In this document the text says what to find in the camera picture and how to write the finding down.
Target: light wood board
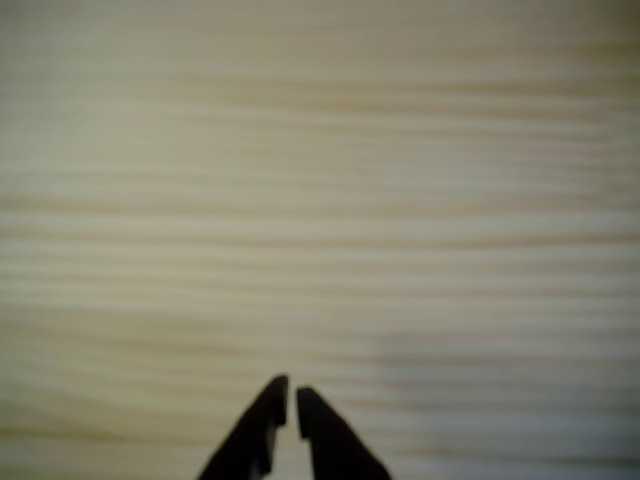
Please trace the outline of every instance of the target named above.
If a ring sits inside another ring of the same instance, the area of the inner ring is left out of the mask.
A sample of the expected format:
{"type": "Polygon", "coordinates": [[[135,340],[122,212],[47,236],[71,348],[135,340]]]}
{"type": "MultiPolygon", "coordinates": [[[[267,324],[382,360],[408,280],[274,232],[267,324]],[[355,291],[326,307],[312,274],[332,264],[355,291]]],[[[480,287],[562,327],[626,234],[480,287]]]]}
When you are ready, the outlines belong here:
{"type": "Polygon", "coordinates": [[[637,2],[2,1],[0,74],[0,478],[281,371],[397,479],[640,478],[637,2]]]}

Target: wooden surface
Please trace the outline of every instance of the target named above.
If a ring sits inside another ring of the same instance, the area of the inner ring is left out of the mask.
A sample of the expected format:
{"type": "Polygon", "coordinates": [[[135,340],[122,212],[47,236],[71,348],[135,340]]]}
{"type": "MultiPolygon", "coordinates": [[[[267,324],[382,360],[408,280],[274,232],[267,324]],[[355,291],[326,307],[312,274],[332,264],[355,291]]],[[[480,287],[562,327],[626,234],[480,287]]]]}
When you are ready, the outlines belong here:
{"type": "Polygon", "coordinates": [[[640,478],[638,32],[0,2],[0,477],[193,478],[287,371],[397,479],[640,478]]]}

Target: black prong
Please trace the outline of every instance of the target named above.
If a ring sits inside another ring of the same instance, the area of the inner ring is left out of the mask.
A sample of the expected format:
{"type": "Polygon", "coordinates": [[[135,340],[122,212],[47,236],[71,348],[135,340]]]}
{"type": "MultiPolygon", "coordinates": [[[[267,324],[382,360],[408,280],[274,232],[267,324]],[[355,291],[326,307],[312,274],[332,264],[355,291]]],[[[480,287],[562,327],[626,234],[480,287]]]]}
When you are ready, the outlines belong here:
{"type": "Polygon", "coordinates": [[[391,480],[349,424],[311,387],[299,388],[300,436],[309,441],[315,480],[391,480]]]}
{"type": "Polygon", "coordinates": [[[274,377],[242,414],[198,477],[250,480],[271,473],[275,436],[287,421],[289,378],[274,377]]]}

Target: wood grain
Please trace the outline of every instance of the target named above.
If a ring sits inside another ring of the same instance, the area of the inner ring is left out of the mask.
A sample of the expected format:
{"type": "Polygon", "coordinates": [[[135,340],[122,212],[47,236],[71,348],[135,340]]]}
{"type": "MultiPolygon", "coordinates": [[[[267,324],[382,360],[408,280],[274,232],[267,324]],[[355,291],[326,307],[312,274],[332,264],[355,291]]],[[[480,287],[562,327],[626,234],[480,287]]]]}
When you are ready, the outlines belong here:
{"type": "Polygon", "coordinates": [[[635,3],[0,2],[0,477],[638,478],[635,3]]]}

